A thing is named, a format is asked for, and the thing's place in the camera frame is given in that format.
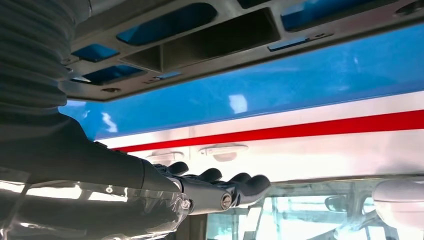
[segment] plastic wrap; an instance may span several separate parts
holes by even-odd
[[[158,239],[174,232],[190,207],[179,192],[21,180],[0,180],[4,240]]]

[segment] blue panel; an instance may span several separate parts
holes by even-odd
[[[268,49],[271,52],[274,52],[274,51],[290,48],[290,47],[293,47],[293,46],[296,46],[296,45],[299,45],[299,44],[303,44],[306,41],[307,41],[306,37],[296,37],[296,38],[293,38],[293,39],[288,40],[288,41],[283,41],[283,42],[279,42],[279,43],[269,45]]]
[[[100,44],[91,44],[72,53],[72,55],[77,56],[80,59],[94,63],[111,58],[117,54],[119,54],[117,50]]]
[[[172,72],[164,73],[160,76],[155,76],[155,78],[162,80],[162,79],[169,79],[169,78],[172,78],[172,77],[176,77],[176,76],[179,76],[179,75],[181,75],[181,72],[172,71]]]
[[[111,80],[127,77],[136,73],[145,72],[141,69],[127,66],[127,65],[116,65],[110,66],[86,75],[82,77],[89,80],[92,84],[103,85]]]
[[[93,139],[424,90],[424,25],[60,111]]]
[[[207,3],[193,3],[141,25],[116,37],[130,45],[153,43],[212,22],[218,12]]]
[[[294,31],[314,21],[373,1],[375,0],[306,0],[285,9],[281,20],[287,31]]]

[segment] robotic hand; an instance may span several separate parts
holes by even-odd
[[[184,162],[169,167],[161,164],[154,166],[188,196],[191,215],[223,212],[239,205],[254,204],[271,186],[263,175],[251,177],[247,173],[239,173],[229,181],[220,181],[222,174],[216,168],[210,168],[200,175],[183,175],[189,170]]]

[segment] car window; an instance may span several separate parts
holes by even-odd
[[[422,240],[385,224],[371,197],[383,179],[275,183],[249,208],[209,214],[209,240]]]

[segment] red stripe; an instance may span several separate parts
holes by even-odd
[[[115,148],[124,152],[244,141],[424,129],[424,110],[396,112],[330,121],[231,132]]]

